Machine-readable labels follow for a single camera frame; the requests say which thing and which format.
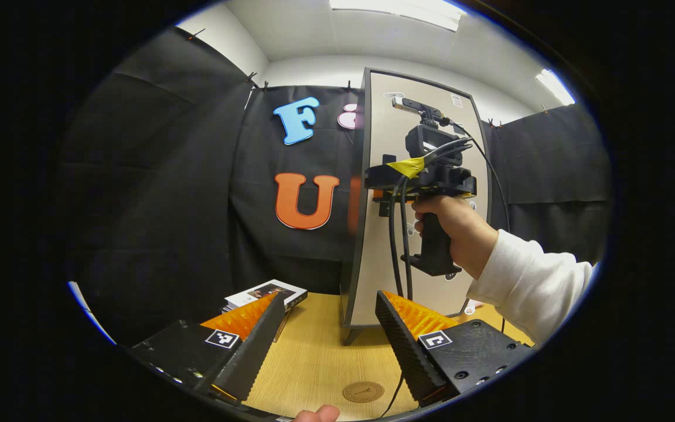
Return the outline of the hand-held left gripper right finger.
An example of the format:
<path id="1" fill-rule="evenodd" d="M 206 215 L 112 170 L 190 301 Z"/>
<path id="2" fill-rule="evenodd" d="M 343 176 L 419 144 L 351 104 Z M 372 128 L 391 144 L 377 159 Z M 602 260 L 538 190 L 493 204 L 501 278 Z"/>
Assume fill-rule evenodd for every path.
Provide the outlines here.
<path id="1" fill-rule="evenodd" d="M 535 352 L 480 319 L 452 319 L 388 291 L 375 315 L 413 400 L 421 407 L 467 396 Z"/>

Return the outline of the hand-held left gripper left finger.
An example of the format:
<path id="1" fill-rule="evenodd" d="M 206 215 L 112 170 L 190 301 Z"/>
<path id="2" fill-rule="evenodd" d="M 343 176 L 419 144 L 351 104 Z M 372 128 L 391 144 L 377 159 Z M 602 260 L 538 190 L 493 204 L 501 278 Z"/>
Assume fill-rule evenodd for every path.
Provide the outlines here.
<path id="1" fill-rule="evenodd" d="M 178 320 L 128 352 L 193 396 L 237 405 L 249 397 L 284 315 L 274 292 L 202 324 Z"/>

